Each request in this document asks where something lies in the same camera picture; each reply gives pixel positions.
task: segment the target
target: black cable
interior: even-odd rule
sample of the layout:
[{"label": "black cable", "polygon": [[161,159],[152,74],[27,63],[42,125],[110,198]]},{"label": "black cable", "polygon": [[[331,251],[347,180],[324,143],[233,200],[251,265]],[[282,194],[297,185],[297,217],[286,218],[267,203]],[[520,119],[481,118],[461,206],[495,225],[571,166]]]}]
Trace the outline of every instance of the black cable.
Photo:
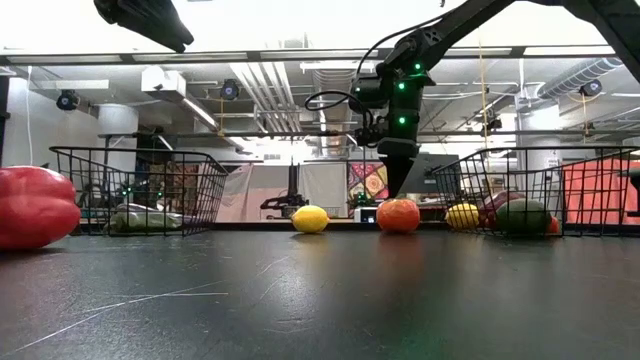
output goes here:
[{"label": "black cable", "polygon": [[[385,36],[384,38],[380,39],[380,40],[379,40],[378,42],[376,42],[376,43],[375,43],[371,48],[369,48],[369,50],[367,50],[367,52],[366,52],[366,53],[362,56],[362,58],[360,59],[360,63],[358,64],[358,68],[357,68],[357,70],[356,70],[356,76],[358,76],[358,74],[360,74],[360,70],[362,70],[362,65],[364,64],[365,60],[367,60],[367,57],[369,57],[369,55],[373,52],[373,50],[375,50],[375,49],[376,49],[378,46],[380,46],[382,43],[384,43],[385,41],[387,41],[387,40],[389,40],[389,39],[391,39],[391,38],[394,38],[394,37],[396,37],[396,36],[398,36],[398,35],[402,35],[402,34],[407,33],[407,32],[409,32],[409,31],[413,31],[413,30],[419,29],[419,28],[421,28],[421,27],[423,27],[423,26],[430,25],[431,23],[433,23],[433,22],[435,22],[435,21],[441,20],[443,17],[445,17],[446,15],[448,15],[449,13],[451,13],[451,12],[452,12],[453,10],[455,10],[455,9],[456,9],[456,8],[451,9],[451,10],[449,10],[449,11],[445,12],[444,14],[441,14],[441,15],[439,15],[439,16],[436,16],[436,17],[434,17],[434,18],[432,18],[432,19],[429,19],[429,20],[427,20],[427,21],[423,21],[423,22],[421,22],[421,23],[419,23],[419,24],[417,24],[417,25],[413,25],[413,26],[408,27],[408,28],[406,28],[406,29],[403,29],[403,30],[400,30],[400,31],[396,31],[396,32],[394,32],[393,34],[391,34],[391,35],[387,35],[387,36]],[[342,97],[342,99],[340,99],[340,100],[336,100],[336,101],[334,101],[333,103],[331,103],[331,104],[329,104],[329,105],[326,105],[326,106],[319,106],[319,107],[315,107],[315,108],[310,108],[310,107],[309,107],[309,101],[311,101],[311,100],[313,100],[313,99],[315,99],[315,98],[317,98],[317,97],[320,97],[320,96],[322,96],[322,95],[343,95],[343,97]],[[358,99],[356,99],[354,96],[352,96],[352,95],[351,95],[351,94],[349,94],[349,93],[343,92],[343,91],[338,91],[338,90],[327,90],[327,91],[321,91],[321,92],[317,92],[317,93],[315,93],[315,94],[312,94],[311,96],[309,96],[309,97],[307,98],[307,100],[305,100],[305,102],[304,102],[304,108],[305,108],[305,109],[307,109],[308,111],[320,111],[320,110],[331,109],[331,108],[333,108],[333,107],[336,107],[336,106],[338,106],[338,105],[342,104],[343,102],[347,101],[348,99],[353,99],[353,100],[354,100],[354,101],[356,101],[356,102],[360,105],[360,107],[362,108],[362,112],[363,112],[362,116],[364,117],[364,125],[365,125],[365,127],[366,127],[366,124],[367,124],[367,123],[366,123],[366,120],[367,120],[367,119],[366,119],[366,115],[364,114],[364,113],[365,113],[365,111],[366,111],[366,112],[369,114],[369,116],[370,116],[370,119],[371,119],[371,120],[370,120],[370,126],[371,126],[371,125],[373,125],[374,116],[373,116],[373,114],[371,113],[371,111],[369,111],[369,109],[367,109],[367,108],[366,108],[366,107],[365,107],[365,106],[364,106],[364,105],[363,105],[363,104],[362,104]]]},{"label": "black cable", "polygon": [[344,102],[344,100],[340,101],[340,102],[333,102],[329,105],[324,105],[324,106],[316,106],[316,107],[310,107],[310,103],[312,100],[319,98],[320,96],[323,95],[342,95],[344,96],[344,100],[346,99],[351,99],[353,101],[356,102],[356,104],[358,104],[358,106],[360,107],[360,109],[362,110],[362,116],[364,118],[364,123],[366,126],[366,121],[367,121],[367,114],[369,115],[369,118],[371,119],[371,123],[373,123],[373,113],[371,112],[371,110],[369,110],[366,106],[364,106],[364,104],[358,100],[358,98],[356,98],[355,96],[344,92],[344,91],[340,91],[340,90],[325,90],[325,91],[320,91],[317,92],[315,94],[312,94],[311,96],[309,96],[305,101],[304,101],[304,108],[307,109],[308,111],[320,111],[320,110],[326,110],[326,109],[331,109],[332,107],[338,106],[340,105],[342,102]]},{"label": "black cable", "polygon": [[356,70],[356,76],[358,76],[358,74],[360,74],[360,70],[362,70],[362,65],[364,64],[365,60],[367,60],[367,57],[369,57],[369,55],[371,55],[373,50],[377,49],[378,46],[382,45],[382,43],[384,43],[385,41],[387,41],[387,40],[389,40],[391,38],[394,38],[394,37],[396,37],[398,35],[402,35],[404,33],[408,33],[409,31],[413,31],[413,30],[419,29],[419,28],[421,28],[423,26],[431,25],[432,22],[441,20],[443,17],[448,15],[453,10],[455,10],[455,9],[451,9],[451,10],[447,11],[446,13],[444,13],[442,15],[436,16],[436,17],[434,17],[432,19],[429,19],[427,21],[423,21],[420,24],[413,25],[411,27],[408,27],[408,28],[400,30],[400,31],[396,31],[393,34],[387,35],[387,36],[383,37],[382,39],[378,40],[377,43],[375,43],[371,48],[369,48],[369,50],[367,50],[367,52],[364,54],[364,56],[362,56],[362,59],[360,59],[360,63],[358,64],[358,69]]}]

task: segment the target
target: lemon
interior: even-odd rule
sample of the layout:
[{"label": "lemon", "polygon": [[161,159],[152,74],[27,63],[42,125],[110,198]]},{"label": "lemon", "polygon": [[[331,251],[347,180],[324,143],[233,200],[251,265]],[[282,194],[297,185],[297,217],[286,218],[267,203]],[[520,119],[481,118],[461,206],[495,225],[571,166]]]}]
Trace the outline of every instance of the lemon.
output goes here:
[{"label": "lemon", "polygon": [[456,230],[472,229],[478,226],[478,208],[471,204],[459,204],[447,210],[444,220]]},{"label": "lemon", "polygon": [[296,230],[306,234],[312,234],[321,232],[327,227],[329,216],[327,216],[327,212],[324,211],[323,208],[307,205],[298,209],[291,217],[291,220]]}]

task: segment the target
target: security camera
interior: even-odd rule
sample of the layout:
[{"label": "security camera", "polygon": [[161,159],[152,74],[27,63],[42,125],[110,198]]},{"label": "security camera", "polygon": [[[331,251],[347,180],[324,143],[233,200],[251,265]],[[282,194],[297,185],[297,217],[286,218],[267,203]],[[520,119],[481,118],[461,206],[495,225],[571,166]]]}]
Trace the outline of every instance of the security camera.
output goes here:
[{"label": "security camera", "polygon": [[578,93],[586,97],[597,96],[601,92],[602,92],[602,83],[598,79],[592,80],[591,82],[585,85],[582,85],[578,90]]},{"label": "security camera", "polygon": [[240,96],[240,88],[234,79],[226,79],[220,89],[220,97],[223,100],[231,101]]},{"label": "security camera", "polygon": [[74,90],[62,90],[62,94],[56,101],[56,106],[60,110],[73,111],[80,105],[80,98],[76,95]]}]

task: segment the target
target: wire basket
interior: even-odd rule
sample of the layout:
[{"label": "wire basket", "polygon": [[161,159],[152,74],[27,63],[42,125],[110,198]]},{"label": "wire basket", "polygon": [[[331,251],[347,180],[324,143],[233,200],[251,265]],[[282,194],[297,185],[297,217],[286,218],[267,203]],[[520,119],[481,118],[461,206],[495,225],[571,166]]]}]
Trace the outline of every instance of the wire basket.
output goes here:
[{"label": "wire basket", "polygon": [[50,148],[76,188],[76,234],[192,235],[215,223],[228,173],[198,152]]},{"label": "wire basket", "polygon": [[456,231],[505,237],[640,232],[630,169],[638,147],[514,147],[478,151],[433,171]]}]

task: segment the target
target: black table surface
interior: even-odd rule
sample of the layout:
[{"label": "black table surface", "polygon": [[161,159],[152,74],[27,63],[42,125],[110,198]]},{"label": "black table surface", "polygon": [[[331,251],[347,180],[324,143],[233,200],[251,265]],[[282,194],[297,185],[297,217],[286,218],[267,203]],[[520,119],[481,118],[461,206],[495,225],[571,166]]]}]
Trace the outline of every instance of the black table surface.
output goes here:
[{"label": "black table surface", "polygon": [[0,298],[0,359],[640,359],[640,239],[75,237]]}]

